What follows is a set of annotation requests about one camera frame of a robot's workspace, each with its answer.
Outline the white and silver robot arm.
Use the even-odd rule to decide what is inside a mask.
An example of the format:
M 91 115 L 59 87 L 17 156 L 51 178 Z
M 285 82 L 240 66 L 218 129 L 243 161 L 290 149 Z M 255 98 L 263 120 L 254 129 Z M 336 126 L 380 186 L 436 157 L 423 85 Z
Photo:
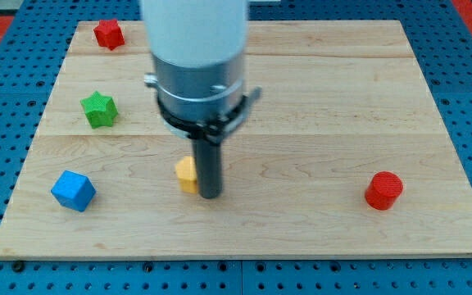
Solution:
M 199 194 L 223 191 L 221 145 L 261 89 L 245 91 L 247 0 L 142 0 L 154 71 L 144 76 L 166 127 L 190 139 Z

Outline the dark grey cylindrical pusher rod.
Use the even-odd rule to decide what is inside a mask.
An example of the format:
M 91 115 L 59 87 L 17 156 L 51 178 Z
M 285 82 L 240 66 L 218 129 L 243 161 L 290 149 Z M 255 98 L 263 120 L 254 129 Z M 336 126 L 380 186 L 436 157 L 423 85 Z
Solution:
M 192 141 L 199 194 L 205 199 L 219 197 L 223 191 L 220 145 L 203 139 Z

